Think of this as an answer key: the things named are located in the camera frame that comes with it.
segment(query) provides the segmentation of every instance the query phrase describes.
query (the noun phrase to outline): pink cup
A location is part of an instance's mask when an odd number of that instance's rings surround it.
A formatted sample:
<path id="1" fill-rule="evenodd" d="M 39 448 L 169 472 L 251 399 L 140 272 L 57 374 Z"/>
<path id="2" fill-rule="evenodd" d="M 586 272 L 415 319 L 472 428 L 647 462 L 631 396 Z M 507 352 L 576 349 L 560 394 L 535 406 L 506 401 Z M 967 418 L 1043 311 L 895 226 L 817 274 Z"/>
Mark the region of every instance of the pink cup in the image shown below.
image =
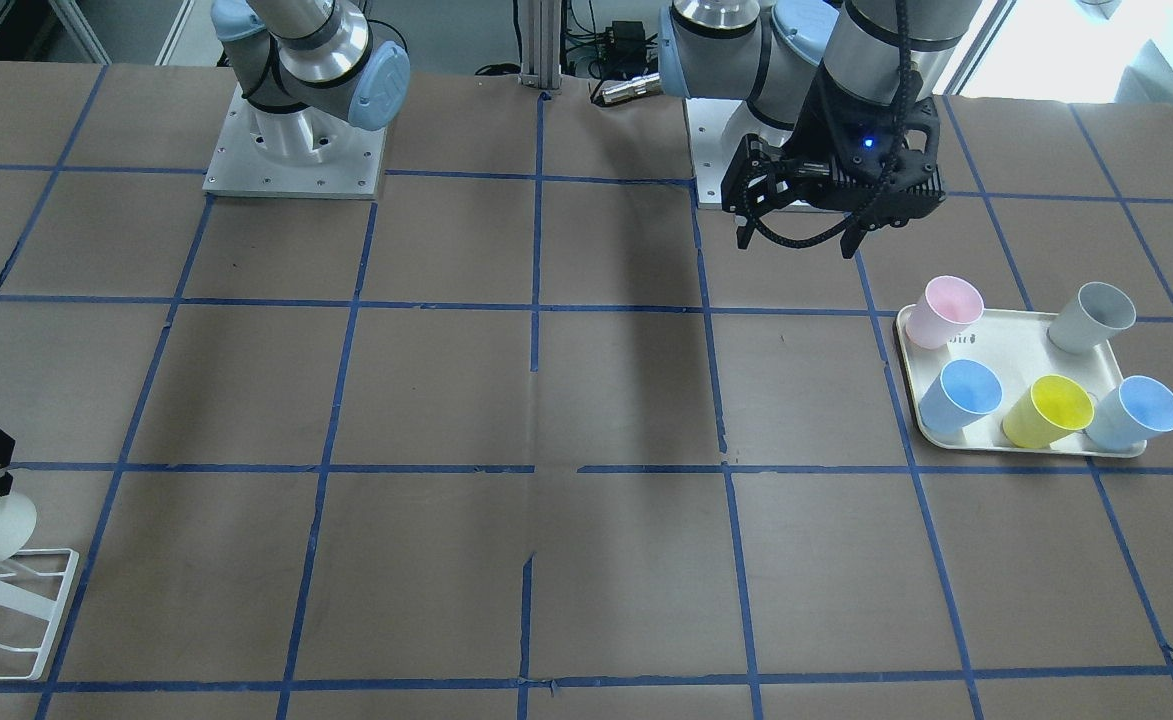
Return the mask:
<path id="1" fill-rule="evenodd" d="M 965 279 L 941 276 L 930 279 L 906 319 L 906 337 L 925 349 L 937 349 L 982 318 L 982 293 Z"/>

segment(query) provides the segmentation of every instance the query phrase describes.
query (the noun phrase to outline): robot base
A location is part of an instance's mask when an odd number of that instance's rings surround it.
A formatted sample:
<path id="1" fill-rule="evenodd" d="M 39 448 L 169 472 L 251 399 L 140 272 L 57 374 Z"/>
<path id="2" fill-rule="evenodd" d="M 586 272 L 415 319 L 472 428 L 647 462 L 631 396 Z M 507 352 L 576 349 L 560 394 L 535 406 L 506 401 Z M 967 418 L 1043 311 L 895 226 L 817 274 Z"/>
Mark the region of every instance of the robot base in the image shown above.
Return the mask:
<path id="1" fill-rule="evenodd" d="M 229 197 L 312 197 L 375 201 L 381 181 L 386 131 L 365 131 L 333 120 L 333 138 L 318 163 L 283 163 L 258 147 L 257 110 L 235 87 L 217 137 L 203 190 Z"/>
<path id="2" fill-rule="evenodd" d="M 779 131 L 751 117 L 746 102 L 741 100 L 713 100 L 692 97 L 685 102 L 685 120 L 689 122 L 689 149 L 692 151 L 692 169 L 697 178 L 697 208 L 719 210 L 719 184 L 728 171 L 728 163 L 746 133 L 755 133 L 773 145 L 781 145 L 789 133 Z M 825 213 L 805 202 L 786 208 L 786 213 Z"/>

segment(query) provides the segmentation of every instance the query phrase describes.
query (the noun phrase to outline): blue object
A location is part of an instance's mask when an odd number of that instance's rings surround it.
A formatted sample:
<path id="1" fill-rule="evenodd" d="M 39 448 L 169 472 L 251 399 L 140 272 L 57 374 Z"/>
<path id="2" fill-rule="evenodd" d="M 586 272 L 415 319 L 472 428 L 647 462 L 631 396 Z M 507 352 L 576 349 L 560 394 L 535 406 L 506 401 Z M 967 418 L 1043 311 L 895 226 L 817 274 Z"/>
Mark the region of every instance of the blue object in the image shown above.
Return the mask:
<path id="1" fill-rule="evenodd" d="M 999 379 L 976 360 L 951 360 L 918 401 L 918 419 L 942 434 L 960 432 L 998 409 L 1003 402 Z"/>
<path id="2" fill-rule="evenodd" d="M 839 11 L 823 0 L 778 0 L 773 6 L 777 35 L 812 64 L 822 61 L 838 19 Z"/>
<path id="3" fill-rule="evenodd" d="M 674 20 L 670 19 L 672 12 L 667 6 L 658 15 L 658 74 L 662 77 L 662 91 L 672 97 L 692 97 L 689 82 L 683 77 L 683 64 L 679 64 Z"/>
<path id="4" fill-rule="evenodd" d="M 217 40 L 233 42 L 257 35 L 266 29 L 266 23 L 249 8 L 248 0 L 215 0 L 212 28 L 217 33 Z"/>
<path id="5" fill-rule="evenodd" d="M 1173 430 L 1173 393 L 1145 375 L 1125 378 L 1098 402 L 1084 432 L 1106 450 L 1128 450 L 1145 439 Z"/>
<path id="6" fill-rule="evenodd" d="M 407 50 L 394 42 L 382 42 L 359 73 L 354 95 L 350 96 L 347 122 L 362 129 L 389 125 L 408 96 L 409 73 Z"/>

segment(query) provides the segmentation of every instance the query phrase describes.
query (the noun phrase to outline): blue cup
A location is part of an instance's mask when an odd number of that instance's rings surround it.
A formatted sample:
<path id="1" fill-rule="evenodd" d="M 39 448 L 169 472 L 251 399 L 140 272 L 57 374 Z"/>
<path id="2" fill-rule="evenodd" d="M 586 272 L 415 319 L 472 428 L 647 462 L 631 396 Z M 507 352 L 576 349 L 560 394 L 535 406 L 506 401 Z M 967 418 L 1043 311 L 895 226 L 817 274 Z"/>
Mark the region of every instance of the blue cup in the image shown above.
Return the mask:
<path id="1" fill-rule="evenodd" d="M 976 360 L 951 360 L 918 401 L 918 419 L 925 428 L 956 433 L 998 409 L 1003 386 Z"/>
<path id="2" fill-rule="evenodd" d="M 1145 375 L 1124 378 L 1097 405 L 1093 423 L 1084 432 L 1106 450 L 1121 451 L 1173 430 L 1173 393 Z"/>

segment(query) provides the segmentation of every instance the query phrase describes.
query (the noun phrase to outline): tray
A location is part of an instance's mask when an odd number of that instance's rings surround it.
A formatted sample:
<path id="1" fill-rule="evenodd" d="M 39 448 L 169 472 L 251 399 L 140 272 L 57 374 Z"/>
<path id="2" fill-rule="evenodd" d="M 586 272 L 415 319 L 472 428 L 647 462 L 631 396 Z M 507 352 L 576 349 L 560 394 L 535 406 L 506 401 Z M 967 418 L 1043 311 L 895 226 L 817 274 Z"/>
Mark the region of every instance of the tray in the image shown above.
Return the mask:
<path id="1" fill-rule="evenodd" d="M 906 320 L 914 305 L 902 307 L 893 333 L 906 373 L 906 388 L 910 392 L 915 424 L 929 442 L 947 450 L 1035 451 L 1042 455 L 1082 455 L 1094 457 L 1135 457 L 1145 451 L 1145 441 L 1126 451 L 1103 450 L 1084 433 L 1072 433 L 1049 447 L 1029 450 L 1012 444 L 1003 436 L 999 423 L 1012 405 L 1026 392 L 1030 383 L 1046 374 L 1065 375 L 1078 382 L 1096 403 L 1112 392 L 1124 379 L 1111 342 L 1103 342 L 1083 355 L 1071 355 L 1047 340 L 1047 326 L 1055 313 L 1026 313 L 1021 310 L 986 310 L 977 322 L 960 337 L 937 349 L 918 347 L 906 337 Z M 918 421 L 918 401 L 933 386 L 942 366 L 965 356 L 994 371 L 1003 383 L 1003 402 L 992 414 L 956 433 L 936 433 Z"/>

